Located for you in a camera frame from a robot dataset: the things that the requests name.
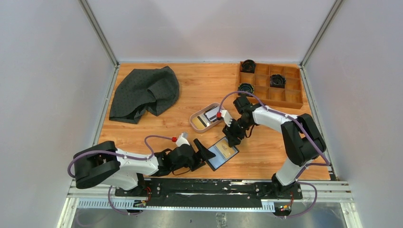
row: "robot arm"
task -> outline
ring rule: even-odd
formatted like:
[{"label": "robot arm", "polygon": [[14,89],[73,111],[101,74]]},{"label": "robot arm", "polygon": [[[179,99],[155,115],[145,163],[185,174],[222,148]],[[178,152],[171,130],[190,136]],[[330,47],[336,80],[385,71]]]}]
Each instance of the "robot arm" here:
[{"label": "robot arm", "polygon": [[302,124],[322,152],[326,149],[326,144],[317,126],[308,114],[284,115],[268,106],[251,104],[246,96],[238,97],[234,101],[234,105],[241,114],[238,120],[231,119],[226,110],[221,113],[226,124],[222,131],[227,136],[230,147],[239,145],[246,135],[246,130],[253,125],[264,125],[283,135],[287,159],[281,169],[272,177],[273,190],[278,195],[290,189],[303,168],[319,156],[308,139],[301,138],[299,128],[288,116]]},{"label": "robot arm", "polygon": [[151,158],[149,155],[118,149],[113,141],[106,141],[81,151],[74,155],[74,158],[86,152],[100,151],[100,153],[89,154],[74,163],[76,186],[79,189],[86,189],[98,184],[107,184],[132,190],[142,182],[143,175],[165,176],[182,167],[189,167],[194,171],[205,165],[206,160],[215,156],[197,139],[194,140],[198,149],[195,152],[186,138],[187,133],[182,133],[175,139],[177,147],[174,150],[166,149],[154,153]]}]

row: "white wall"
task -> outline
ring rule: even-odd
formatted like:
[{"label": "white wall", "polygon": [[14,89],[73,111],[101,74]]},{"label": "white wall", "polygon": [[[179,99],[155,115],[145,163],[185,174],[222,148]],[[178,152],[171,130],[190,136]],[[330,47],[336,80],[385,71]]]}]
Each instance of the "white wall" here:
[{"label": "white wall", "polygon": [[307,66],[365,228],[402,227],[402,9],[401,0],[346,0]]},{"label": "white wall", "polygon": [[55,227],[113,67],[76,0],[0,2],[0,227]]},{"label": "white wall", "polygon": [[299,62],[334,0],[89,0],[120,61]]}]

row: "dark gray cloth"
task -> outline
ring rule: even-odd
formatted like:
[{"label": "dark gray cloth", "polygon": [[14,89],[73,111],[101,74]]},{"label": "dark gray cloth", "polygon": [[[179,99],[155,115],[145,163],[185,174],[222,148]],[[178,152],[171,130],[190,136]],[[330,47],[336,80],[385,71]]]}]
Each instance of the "dark gray cloth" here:
[{"label": "dark gray cloth", "polygon": [[168,66],[134,69],[115,91],[109,119],[137,124],[145,111],[160,115],[179,98],[179,82]]}]

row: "wooden tray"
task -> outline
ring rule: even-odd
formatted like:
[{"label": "wooden tray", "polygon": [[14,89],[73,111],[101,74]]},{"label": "wooden tray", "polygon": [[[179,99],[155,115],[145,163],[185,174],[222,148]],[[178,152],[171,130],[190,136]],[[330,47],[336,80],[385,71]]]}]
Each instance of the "wooden tray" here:
[{"label": "wooden tray", "polygon": [[[299,68],[256,63],[255,73],[251,74],[241,72],[241,65],[242,62],[238,70],[236,90],[241,83],[249,83],[255,89],[255,96],[269,106],[295,109],[302,107],[302,83]],[[285,89],[270,87],[270,76],[277,74],[286,78]],[[248,99],[253,103],[257,102],[253,97],[248,96]]]}]

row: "wooden tabletop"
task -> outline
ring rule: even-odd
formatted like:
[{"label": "wooden tabletop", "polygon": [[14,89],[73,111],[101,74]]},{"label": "wooden tabletop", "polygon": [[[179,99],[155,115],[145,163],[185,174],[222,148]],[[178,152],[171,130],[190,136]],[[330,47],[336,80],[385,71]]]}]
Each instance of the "wooden tabletop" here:
[{"label": "wooden tabletop", "polygon": [[[109,120],[109,111],[115,90],[133,69],[156,69],[165,66],[169,66],[175,72],[179,81],[180,96],[175,105],[160,116],[154,116],[146,112],[138,124]],[[220,103],[226,94],[234,91],[238,69],[238,64],[227,63],[121,64],[99,143],[111,140],[115,142],[116,147],[127,152],[149,154],[150,151],[144,144],[144,137],[151,134],[177,137],[180,133],[187,132],[189,142],[192,143],[193,139],[198,138],[205,147],[209,148],[224,136],[222,133],[224,122],[204,133],[196,133],[189,124],[189,117],[211,103]],[[305,91],[303,95],[304,105],[301,109],[274,108],[289,114],[310,114]],[[235,98],[235,95],[229,96],[223,106],[230,111],[233,118],[238,119],[240,115],[232,104]],[[147,141],[155,152],[176,147],[175,143],[165,139],[150,138]],[[252,136],[248,139],[243,139],[241,145],[238,145],[237,148],[240,152],[216,171],[212,171],[208,165],[205,165],[194,172],[178,176],[170,174],[168,177],[268,180],[281,168],[287,157],[282,135],[265,126],[255,127]],[[321,158],[317,159],[316,162],[324,163]],[[182,168],[175,173],[181,173],[186,170],[186,168]],[[330,177],[327,167],[311,166],[302,174],[301,179],[329,180]]]}]

